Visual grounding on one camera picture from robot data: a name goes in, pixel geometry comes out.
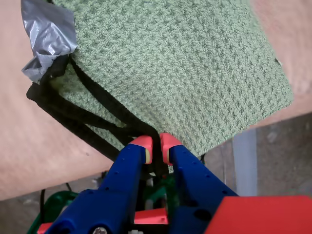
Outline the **blue gripper finger with pink tip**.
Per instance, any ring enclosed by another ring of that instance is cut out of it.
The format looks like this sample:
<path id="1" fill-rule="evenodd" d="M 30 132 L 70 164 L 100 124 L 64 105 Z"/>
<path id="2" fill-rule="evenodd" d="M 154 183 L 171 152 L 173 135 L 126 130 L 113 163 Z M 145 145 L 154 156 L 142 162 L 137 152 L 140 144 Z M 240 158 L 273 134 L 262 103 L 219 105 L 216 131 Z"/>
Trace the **blue gripper finger with pink tip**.
<path id="1" fill-rule="evenodd" d="M 50 227 L 52 234 L 122 234 L 134 221 L 143 164 L 153 141 L 140 136 L 123 148 L 96 190 L 81 192 Z"/>
<path id="2" fill-rule="evenodd" d="M 216 177 L 196 156 L 169 133 L 160 134 L 163 161 L 174 169 L 179 206 L 169 233 L 202 234 L 221 201 L 236 193 Z"/>

